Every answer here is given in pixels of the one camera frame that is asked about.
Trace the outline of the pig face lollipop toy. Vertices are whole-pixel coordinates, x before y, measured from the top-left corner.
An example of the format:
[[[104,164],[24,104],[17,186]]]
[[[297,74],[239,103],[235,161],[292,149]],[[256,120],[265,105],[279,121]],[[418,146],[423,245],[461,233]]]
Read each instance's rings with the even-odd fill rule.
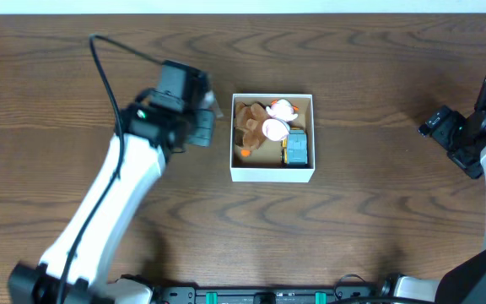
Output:
[[[216,95],[212,90],[208,91],[205,94],[202,107],[204,109],[212,111],[217,118],[222,118],[224,116],[223,112],[220,109]]]

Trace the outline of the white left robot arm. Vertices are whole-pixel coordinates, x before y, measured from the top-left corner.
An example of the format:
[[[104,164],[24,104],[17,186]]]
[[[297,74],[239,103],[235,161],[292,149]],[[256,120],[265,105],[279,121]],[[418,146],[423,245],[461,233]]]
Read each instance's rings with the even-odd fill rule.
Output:
[[[15,266],[13,303],[150,303],[154,287],[129,276],[109,282],[116,250],[168,159],[184,144],[207,147],[219,110],[131,104],[116,116],[105,161],[77,212],[36,267]]]

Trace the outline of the yellow grey toy truck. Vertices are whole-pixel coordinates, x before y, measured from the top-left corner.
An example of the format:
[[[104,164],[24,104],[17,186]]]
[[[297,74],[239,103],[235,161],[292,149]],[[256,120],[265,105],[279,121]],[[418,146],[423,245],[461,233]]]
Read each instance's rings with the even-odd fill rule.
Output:
[[[308,164],[307,136],[302,129],[291,129],[282,140],[281,160],[286,166],[306,166]]]

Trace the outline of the pink white plush toy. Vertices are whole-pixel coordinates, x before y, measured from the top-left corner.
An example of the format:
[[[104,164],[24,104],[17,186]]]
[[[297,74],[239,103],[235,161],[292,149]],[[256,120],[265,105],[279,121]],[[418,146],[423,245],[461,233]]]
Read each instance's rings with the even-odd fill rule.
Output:
[[[262,133],[271,141],[279,142],[288,137],[290,132],[289,123],[298,117],[298,108],[288,100],[274,100],[270,106],[265,108],[269,118],[262,124]]]

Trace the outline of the brown plush toy with orange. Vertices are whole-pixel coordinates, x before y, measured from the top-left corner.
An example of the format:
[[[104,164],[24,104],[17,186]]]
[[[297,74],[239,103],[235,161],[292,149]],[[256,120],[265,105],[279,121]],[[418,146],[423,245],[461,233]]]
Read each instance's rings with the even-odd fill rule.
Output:
[[[243,102],[235,103],[235,139],[234,144],[240,148],[240,155],[248,157],[265,142],[262,132],[263,123],[269,119],[265,108],[260,103],[248,106]]]

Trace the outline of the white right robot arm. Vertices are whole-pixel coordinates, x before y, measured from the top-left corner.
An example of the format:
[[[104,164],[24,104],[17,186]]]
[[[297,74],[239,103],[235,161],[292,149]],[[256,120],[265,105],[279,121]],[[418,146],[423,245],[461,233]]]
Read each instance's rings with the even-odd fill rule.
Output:
[[[486,76],[470,116],[442,106],[418,131],[436,141],[467,176],[482,177],[486,195]],[[383,303],[486,303],[486,220],[481,253],[440,280],[406,275],[388,279],[377,295]]]

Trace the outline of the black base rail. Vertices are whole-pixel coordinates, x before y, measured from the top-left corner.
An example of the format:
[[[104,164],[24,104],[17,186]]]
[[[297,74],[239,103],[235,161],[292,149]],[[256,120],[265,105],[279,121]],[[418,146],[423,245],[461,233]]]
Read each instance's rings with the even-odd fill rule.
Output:
[[[202,288],[155,287],[140,276],[123,275],[106,286],[105,293],[117,303],[144,304],[327,304],[370,296],[389,296],[393,283],[375,284],[355,277],[340,279],[332,287],[310,288]]]

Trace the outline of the white cardboard box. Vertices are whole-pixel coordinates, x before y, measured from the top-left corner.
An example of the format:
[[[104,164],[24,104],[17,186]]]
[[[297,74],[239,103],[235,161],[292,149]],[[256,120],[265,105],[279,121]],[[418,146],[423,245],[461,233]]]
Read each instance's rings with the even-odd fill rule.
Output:
[[[279,99],[289,101],[299,115],[292,127],[300,128],[306,135],[307,164],[288,166],[282,163],[284,149],[281,143],[267,140],[251,155],[244,157],[235,145],[236,135],[230,135],[229,169],[234,182],[308,182],[316,169],[313,97],[305,94],[234,94],[231,113],[236,104],[251,105],[259,102],[264,106]]]

